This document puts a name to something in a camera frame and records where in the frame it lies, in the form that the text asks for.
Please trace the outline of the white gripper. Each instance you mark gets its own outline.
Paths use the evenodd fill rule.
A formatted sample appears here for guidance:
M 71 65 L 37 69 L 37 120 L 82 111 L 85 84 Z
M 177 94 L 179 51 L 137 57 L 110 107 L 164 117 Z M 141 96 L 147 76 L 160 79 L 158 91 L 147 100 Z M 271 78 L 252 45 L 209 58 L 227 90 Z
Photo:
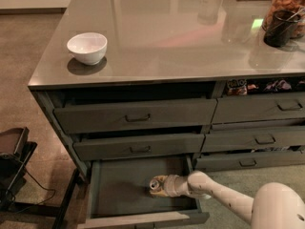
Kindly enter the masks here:
M 153 197 L 166 198 L 167 196 L 171 198 L 188 196 L 190 194 L 188 181 L 186 177 L 181 177 L 178 175 L 167 176 L 157 176 L 153 178 L 154 185 L 160 185 L 164 183 L 164 190 L 150 190 L 150 194 Z

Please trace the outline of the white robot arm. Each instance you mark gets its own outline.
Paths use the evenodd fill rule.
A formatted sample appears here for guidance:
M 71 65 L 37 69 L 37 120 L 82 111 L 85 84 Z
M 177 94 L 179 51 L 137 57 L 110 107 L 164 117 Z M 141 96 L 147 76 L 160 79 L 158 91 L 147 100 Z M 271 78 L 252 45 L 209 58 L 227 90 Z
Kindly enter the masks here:
M 193 171 L 178 175 L 156 176 L 150 181 L 150 193 L 157 197 L 215 198 L 252 229 L 305 229 L 305 203 L 292 188 L 271 182 L 258 189 L 254 198 Z

